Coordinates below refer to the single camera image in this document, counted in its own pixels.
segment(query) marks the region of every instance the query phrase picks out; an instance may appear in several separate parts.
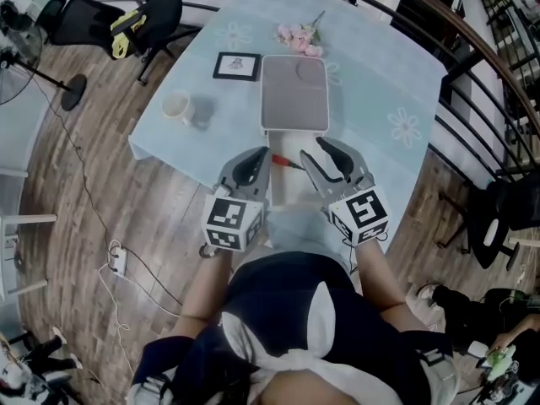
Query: light blue tablecloth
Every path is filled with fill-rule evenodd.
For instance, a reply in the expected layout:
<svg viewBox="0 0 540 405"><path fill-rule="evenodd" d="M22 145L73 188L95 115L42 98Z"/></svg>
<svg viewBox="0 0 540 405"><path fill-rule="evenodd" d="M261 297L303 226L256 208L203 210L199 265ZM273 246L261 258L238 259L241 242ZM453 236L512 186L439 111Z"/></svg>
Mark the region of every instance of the light blue tablecloth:
<svg viewBox="0 0 540 405"><path fill-rule="evenodd" d="M319 23L327 65L330 131L366 159L391 207L392 240L424 160L442 64L388 24L341 0L229 0L188 46L149 102L129 138L137 159L155 156L206 186L236 154L266 145L261 135L260 83L213 79L219 52L291 54L273 36L279 24ZM163 118L171 90L188 92L196 126ZM280 241L296 236L347 254L321 213L270 218Z"/></svg>

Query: fan base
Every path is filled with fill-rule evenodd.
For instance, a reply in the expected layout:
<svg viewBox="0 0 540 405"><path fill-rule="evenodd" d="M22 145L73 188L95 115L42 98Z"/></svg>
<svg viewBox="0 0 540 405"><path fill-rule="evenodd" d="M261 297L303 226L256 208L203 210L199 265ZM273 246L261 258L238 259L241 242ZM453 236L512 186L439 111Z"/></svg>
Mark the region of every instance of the fan base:
<svg viewBox="0 0 540 405"><path fill-rule="evenodd" d="M86 77L82 73L75 75L67 82L66 87L69 90L63 93L61 105L63 110L71 111L83 97L86 90Z"/></svg>

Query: white mug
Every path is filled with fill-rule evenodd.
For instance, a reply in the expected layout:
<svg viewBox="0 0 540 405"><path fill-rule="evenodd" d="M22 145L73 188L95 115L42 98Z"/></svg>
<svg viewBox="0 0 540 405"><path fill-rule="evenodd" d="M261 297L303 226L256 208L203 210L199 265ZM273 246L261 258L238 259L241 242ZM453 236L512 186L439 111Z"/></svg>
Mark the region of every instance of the white mug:
<svg viewBox="0 0 540 405"><path fill-rule="evenodd" d="M161 101L161 110L165 118L181 118L182 122L190 126L195 115L195 108L188 93L172 91L165 95Z"/></svg>

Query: white flower pattern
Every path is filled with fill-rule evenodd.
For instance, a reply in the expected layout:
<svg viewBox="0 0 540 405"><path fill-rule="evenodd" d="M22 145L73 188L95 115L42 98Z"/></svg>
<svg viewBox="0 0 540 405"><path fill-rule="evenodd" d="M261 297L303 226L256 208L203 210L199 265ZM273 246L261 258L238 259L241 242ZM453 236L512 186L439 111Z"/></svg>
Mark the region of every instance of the white flower pattern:
<svg viewBox="0 0 540 405"><path fill-rule="evenodd" d="M217 46L227 46L229 51L238 51L244 44L251 44L250 25L238 25L235 21L229 23L226 29L216 30Z"/></svg>
<svg viewBox="0 0 540 405"><path fill-rule="evenodd" d="M395 140L402 140L405 147L410 149L414 139L422 139L422 134L416 128L419 119L416 116L408 116L405 108L398 108L397 114L388 114L388 120L395 127L391 130L391 137Z"/></svg>
<svg viewBox="0 0 540 405"><path fill-rule="evenodd" d="M337 63L327 64L327 79L330 84L341 85L341 79L339 79L339 65Z"/></svg>

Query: person's left hand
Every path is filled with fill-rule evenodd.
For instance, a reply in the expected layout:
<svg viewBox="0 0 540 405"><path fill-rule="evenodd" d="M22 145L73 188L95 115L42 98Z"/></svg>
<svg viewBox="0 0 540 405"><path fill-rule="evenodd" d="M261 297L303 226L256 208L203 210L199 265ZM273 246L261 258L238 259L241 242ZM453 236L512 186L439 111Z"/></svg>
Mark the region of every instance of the person's left hand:
<svg viewBox="0 0 540 405"><path fill-rule="evenodd" d="M501 333L497 336L495 339L495 342L493 342L493 345L491 345L491 348L489 349L490 353L493 353L497 349L504 349L508 348L510 344L513 342L514 338L509 333Z"/></svg>

